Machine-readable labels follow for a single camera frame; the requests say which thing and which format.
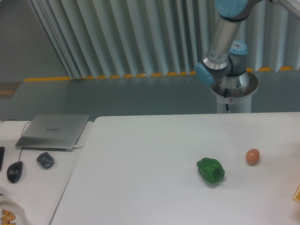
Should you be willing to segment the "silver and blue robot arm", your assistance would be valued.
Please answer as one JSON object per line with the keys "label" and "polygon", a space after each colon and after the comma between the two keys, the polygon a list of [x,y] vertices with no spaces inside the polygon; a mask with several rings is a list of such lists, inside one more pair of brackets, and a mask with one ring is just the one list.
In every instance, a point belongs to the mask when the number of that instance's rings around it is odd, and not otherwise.
{"label": "silver and blue robot arm", "polygon": [[233,58],[248,57],[248,66],[300,66],[298,0],[216,0],[219,15],[210,46],[195,66],[197,77],[211,85],[226,75],[239,75]]}

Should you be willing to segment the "white striped sleeve forearm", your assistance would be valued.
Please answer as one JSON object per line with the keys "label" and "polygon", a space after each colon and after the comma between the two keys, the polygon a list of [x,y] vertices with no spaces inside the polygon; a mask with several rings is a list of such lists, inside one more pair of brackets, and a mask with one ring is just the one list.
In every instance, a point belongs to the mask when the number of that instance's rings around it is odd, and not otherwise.
{"label": "white striped sleeve forearm", "polygon": [[2,187],[0,188],[0,224],[28,225],[24,209],[7,197]]}

